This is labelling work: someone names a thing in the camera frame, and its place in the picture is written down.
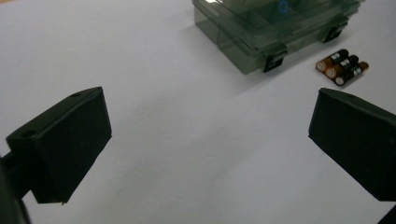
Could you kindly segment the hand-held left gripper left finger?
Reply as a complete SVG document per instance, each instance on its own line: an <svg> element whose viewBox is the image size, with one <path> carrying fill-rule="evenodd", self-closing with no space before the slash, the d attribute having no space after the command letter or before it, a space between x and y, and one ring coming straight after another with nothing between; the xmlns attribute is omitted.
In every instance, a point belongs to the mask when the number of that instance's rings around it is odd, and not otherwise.
<svg viewBox="0 0 396 224"><path fill-rule="evenodd" d="M17 198L66 203L112 136L104 91L73 93L7 137L6 170Z"/></svg>

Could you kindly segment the clear grey plastic compartment box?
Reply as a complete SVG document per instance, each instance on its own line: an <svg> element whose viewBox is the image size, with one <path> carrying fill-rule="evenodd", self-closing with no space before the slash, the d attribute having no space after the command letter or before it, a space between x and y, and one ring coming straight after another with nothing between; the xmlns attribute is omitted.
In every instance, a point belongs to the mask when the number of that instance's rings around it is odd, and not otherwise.
<svg viewBox="0 0 396 224"><path fill-rule="evenodd" d="M195 25L244 74L338 37L365 0L192 0Z"/></svg>

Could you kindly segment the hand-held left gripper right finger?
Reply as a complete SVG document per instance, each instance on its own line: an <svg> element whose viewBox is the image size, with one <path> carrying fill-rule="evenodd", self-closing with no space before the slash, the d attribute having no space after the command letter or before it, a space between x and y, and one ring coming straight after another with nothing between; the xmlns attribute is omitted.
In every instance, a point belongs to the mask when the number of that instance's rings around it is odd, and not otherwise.
<svg viewBox="0 0 396 224"><path fill-rule="evenodd" d="M376 199L396 202L396 115L322 88L308 136Z"/></svg>

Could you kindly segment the black and copper battery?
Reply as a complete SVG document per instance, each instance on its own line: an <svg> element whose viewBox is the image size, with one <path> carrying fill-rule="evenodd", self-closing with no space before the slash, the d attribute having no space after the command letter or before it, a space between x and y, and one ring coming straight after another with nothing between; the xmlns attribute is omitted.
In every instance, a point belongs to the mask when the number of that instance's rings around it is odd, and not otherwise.
<svg viewBox="0 0 396 224"><path fill-rule="evenodd" d="M344 85L346 85L348 83L348 81L350 81L354 77L362 74L368 68L369 68L369 64L367 62L357 63L355 66L353 66L352 68L347 70L345 73L343 73L342 75L338 76L335 79L334 83L337 86L344 86Z"/></svg>
<svg viewBox="0 0 396 224"><path fill-rule="evenodd" d="M329 79L336 79L339 75L342 75L352 65L356 65L359 61L359 57L351 55L345 58L340 63L333 65L325 71L325 76Z"/></svg>
<svg viewBox="0 0 396 224"><path fill-rule="evenodd" d="M316 69L324 73L328 68L333 66L336 63L341 62L348 56L348 51L346 49L340 49L330 56L322 59L321 61L316 63Z"/></svg>

